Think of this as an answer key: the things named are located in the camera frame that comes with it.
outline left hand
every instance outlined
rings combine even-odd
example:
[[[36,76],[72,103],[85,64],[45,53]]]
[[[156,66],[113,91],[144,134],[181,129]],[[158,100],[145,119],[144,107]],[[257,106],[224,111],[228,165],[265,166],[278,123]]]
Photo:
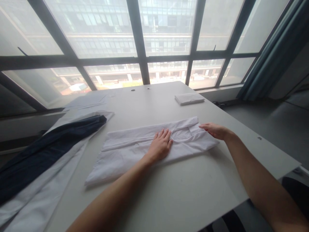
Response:
[[[171,133],[168,129],[162,129],[160,133],[157,132],[144,157],[150,159],[152,162],[164,159],[173,144],[173,140],[170,140]]]

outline curtain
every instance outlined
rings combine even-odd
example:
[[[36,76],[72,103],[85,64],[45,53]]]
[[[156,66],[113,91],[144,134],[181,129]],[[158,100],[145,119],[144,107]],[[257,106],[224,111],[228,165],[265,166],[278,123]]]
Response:
[[[251,69],[237,98],[254,101],[269,95],[309,40],[309,0],[294,0]]]

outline window frame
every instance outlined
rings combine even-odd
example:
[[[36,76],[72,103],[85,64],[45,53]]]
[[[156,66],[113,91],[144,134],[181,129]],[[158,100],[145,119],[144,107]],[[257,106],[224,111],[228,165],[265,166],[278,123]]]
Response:
[[[269,34],[267,40],[258,53],[234,53],[239,38],[243,32],[243,29],[250,16],[252,8],[256,0],[244,0],[243,6],[239,13],[238,19],[232,31],[227,48],[223,51],[197,51],[197,44],[199,40],[201,23],[204,14],[204,8],[206,0],[197,0],[195,9],[194,27],[191,40],[191,48],[189,55],[168,55],[168,56],[146,56],[145,44],[142,31],[142,23],[139,11],[138,0],[126,0],[128,6],[129,17],[131,21],[133,37],[135,41],[135,47],[137,51],[137,57],[113,57],[113,58],[78,58],[70,43],[68,42],[65,34],[54,19],[52,13],[47,7],[44,0],[27,0],[31,5],[39,19],[42,21],[48,32],[51,34],[57,45],[60,47],[63,55],[25,55],[25,56],[0,56],[0,84],[12,91],[18,97],[22,98],[26,103],[36,109],[38,112],[50,111],[45,108],[40,102],[38,102],[33,96],[27,93],[2,71],[7,70],[22,70],[22,69],[40,69],[40,68],[62,68],[62,67],[76,67],[90,89],[96,91],[97,87],[87,73],[85,66],[96,65],[110,65],[110,64],[133,64],[138,63],[142,75],[143,84],[150,84],[148,63],[157,62],[176,62],[176,61],[188,61],[186,81],[185,84],[189,85],[190,75],[192,70],[193,61],[196,60],[214,60],[224,59],[220,73],[216,80],[215,86],[200,88],[194,90],[205,90],[218,88],[219,86],[231,86],[244,83],[247,76],[250,74],[252,67],[261,56],[266,44],[274,34],[282,18],[290,8],[294,0],[290,0],[279,17],[277,23]],[[229,85],[220,85],[224,73],[231,59],[233,58],[250,58],[254,57],[254,61],[243,77],[240,83],[234,83]]]

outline white table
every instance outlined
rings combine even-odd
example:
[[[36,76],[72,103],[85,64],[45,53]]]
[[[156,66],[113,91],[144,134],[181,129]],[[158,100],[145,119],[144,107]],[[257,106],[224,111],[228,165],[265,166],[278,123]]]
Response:
[[[214,122],[233,130],[276,179],[300,166],[264,138],[258,139],[261,136],[210,101],[178,105],[174,95],[191,92],[194,91],[182,82],[128,87],[116,92],[108,108],[115,115],[90,140],[46,231],[65,231],[108,186],[85,190],[84,182],[109,131],[198,116],[200,123]],[[247,199],[236,166],[225,143],[221,142],[204,155],[151,172],[122,217],[118,230],[196,232]]]

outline folded white shirt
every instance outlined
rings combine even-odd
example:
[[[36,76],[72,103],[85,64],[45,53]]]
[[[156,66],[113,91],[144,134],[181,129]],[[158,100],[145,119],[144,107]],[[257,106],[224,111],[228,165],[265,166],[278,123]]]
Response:
[[[184,93],[175,95],[175,99],[180,105],[188,105],[205,101],[205,98],[198,93]]]
[[[134,166],[148,151],[156,132],[168,128],[174,140],[169,155],[158,165],[207,151],[219,142],[198,127],[197,117],[107,133],[102,150],[85,185],[95,185],[115,179]]]

